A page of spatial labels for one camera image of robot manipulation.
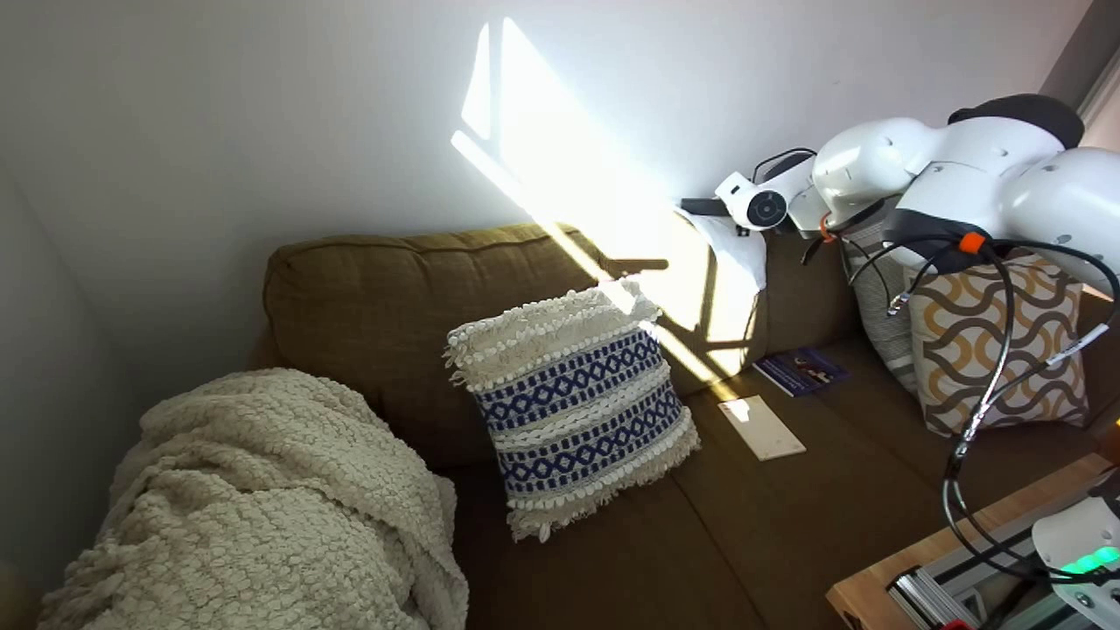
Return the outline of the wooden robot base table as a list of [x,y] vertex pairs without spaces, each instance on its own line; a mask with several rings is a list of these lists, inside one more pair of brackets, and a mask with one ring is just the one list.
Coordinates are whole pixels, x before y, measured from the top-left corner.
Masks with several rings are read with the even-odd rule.
[[986,508],[941,480],[944,525],[828,593],[846,630],[1116,630],[1116,467],[1083,455]]

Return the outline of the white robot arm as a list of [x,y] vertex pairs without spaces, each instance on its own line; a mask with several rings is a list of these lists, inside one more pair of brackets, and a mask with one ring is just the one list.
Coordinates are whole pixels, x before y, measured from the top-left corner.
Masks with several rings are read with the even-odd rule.
[[1085,149],[1083,116],[1047,95],[957,108],[941,126],[858,123],[762,181],[733,172],[713,199],[747,231],[807,238],[854,229],[889,203],[887,241],[926,261],[941,238],[984,231],[1047,244],[1077,280],[1120,277],[1120,154]]

